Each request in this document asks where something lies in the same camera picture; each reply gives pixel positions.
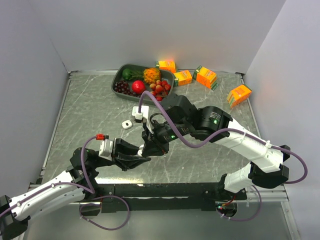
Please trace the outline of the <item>white oval charging case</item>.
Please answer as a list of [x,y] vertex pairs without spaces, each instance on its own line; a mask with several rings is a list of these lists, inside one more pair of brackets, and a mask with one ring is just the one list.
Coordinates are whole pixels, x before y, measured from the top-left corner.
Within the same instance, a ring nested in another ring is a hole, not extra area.
[[137,155],[142,157],[143,156],[143,149],[144,149],[144,144],[139,146],[139,150],[137,152]]

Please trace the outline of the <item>white square charging case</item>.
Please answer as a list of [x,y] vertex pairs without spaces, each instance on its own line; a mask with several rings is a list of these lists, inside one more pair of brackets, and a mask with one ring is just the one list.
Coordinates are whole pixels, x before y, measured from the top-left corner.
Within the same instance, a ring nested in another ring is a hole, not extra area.
[[121,126],[124,130],[130,129],[133,126],[133,123],[131,120],[125,120],[121,123]]

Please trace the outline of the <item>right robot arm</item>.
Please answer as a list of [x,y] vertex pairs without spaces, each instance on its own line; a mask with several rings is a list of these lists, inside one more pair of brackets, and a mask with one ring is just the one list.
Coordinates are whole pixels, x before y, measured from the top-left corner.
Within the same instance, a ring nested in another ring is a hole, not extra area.
[[143,123],[142,139],[138,155],[163,156],[169,151],[169,143],[190,135],[204,144],[210,142],[224,146],[249,160],[249,163],[233,173],[224,174],[218,193],[230,199],[240,190],[255,185],[273,189],[289,179],[289,168],[283,162],[290,155],[290,148],[272,146],[246,130],[228,113],[216,106],[196,108],[186,96],[175,93],[158,103],[166,121],[158,123],[149,115],[148,106],[136,106],[132,116]]

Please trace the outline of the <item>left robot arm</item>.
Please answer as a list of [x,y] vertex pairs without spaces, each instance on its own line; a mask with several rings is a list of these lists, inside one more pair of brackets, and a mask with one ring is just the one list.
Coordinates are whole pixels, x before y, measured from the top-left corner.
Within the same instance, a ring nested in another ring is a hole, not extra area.
[[53,212],[70,203],[93,201],[100,197],[95,178],[97,168],[117,166],[123,171],[132,170],[151,158],[143,157],[139,147],[121,138],[109,140],[105,135],[95,136],[100,149],[86,146],[77,148],[70,159],[71,165],[62,173],[39,187],[15,197],[0,198],[0,236],[12,240],[23,234],[29,221]]

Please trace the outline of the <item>red pomegranate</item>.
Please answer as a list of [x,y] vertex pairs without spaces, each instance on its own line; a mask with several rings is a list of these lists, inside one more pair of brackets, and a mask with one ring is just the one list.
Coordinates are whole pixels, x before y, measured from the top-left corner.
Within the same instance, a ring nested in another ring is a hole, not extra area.
[[136,80],[132,83],[131,89],[137,95],[141,95],[146,90],[146,86],[143,81]]

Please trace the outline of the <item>dark purple grapes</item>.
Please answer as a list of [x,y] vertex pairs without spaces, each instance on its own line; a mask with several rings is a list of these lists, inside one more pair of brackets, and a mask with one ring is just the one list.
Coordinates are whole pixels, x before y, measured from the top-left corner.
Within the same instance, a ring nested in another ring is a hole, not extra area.
[[128,95],[132,97],[139,97],[140,95],[136,92],[134,92],[131,87],[129,86],[129,83],[125,80],[118,81],[114,84],[113,90],[116,93],[120,93],[123,95]]

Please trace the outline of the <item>orange pineapple toy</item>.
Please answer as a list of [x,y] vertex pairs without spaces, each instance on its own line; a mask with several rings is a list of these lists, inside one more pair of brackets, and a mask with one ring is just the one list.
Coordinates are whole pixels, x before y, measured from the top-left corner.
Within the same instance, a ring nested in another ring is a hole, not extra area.
[[143,76],[144,81],[149,85],[155,84],[156,81],[161,80],[161,72],[158,68],[155,68],[155,67],[146,68],[142,72],[142,76]]

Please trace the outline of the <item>dark grey fruit tray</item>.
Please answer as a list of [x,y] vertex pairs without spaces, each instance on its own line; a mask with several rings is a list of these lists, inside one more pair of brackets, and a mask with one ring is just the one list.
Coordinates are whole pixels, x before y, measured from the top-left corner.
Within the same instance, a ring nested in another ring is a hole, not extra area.
[[115,74],[111,90],[117,97],[133,102],[149,92],[160,102],[173,92],[174,81],[174,74],[167,70],[128,63]]

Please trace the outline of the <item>orange box middle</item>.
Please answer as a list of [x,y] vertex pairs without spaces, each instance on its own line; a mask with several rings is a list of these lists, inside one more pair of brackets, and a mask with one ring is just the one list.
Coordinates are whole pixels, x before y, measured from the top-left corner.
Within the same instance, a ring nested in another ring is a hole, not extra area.
[[174,75],[174,86],[183,86],[190,84],[192,82],[192,75],[189,70],[179,71],[173,74]]

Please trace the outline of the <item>green pepper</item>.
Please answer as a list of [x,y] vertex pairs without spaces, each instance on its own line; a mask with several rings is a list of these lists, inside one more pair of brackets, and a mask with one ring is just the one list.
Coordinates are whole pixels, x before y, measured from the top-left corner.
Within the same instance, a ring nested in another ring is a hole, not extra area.
[[133,75],[133,72],[131,69],[129,68],[125,68],[123,71],[122,71],[122,77],[125,81],[130,81],[132,79],[132,75]]

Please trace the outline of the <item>orange box back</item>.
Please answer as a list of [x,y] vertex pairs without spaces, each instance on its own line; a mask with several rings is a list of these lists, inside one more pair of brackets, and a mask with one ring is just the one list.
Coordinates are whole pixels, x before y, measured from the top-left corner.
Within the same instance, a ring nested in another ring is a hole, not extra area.
[[155,67],[160,69],[160,70],[165,70],[169,71],[171,73],[176,73],[177,72],[177,66],[174,61],[156,61]]

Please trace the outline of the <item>orange sponge box near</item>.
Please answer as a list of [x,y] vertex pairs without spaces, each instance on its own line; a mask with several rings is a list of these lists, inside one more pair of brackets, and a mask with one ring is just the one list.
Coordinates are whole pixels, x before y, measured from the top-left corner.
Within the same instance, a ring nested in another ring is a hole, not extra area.
[[201,65],[195,69],[192,78],[198,83],[212,90],[216,86],[218,79],[215,72]]

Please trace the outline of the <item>orange striped sponge box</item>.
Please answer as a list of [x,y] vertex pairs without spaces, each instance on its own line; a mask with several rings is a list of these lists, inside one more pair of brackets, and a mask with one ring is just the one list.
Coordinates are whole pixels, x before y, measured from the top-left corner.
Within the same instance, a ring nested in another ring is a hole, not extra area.
[[232,109],[233,107],[242,103],[251,95],[251,93],[252,90],[245,84],[239,85],[232,89],[226,98],[229,107]]

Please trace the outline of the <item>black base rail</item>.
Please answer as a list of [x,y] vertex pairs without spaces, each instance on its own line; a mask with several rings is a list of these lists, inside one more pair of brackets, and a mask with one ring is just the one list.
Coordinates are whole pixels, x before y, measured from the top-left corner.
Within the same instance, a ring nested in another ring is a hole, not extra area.
[[131,211],[193,210],[215,211],[216,203],[247,199],[243,188],[237,193],[225,191],[217,182],[196,183],[112,183],[99,184],[95,197],[102,200],[103,213],[126,211],[116,197],[123,198]]

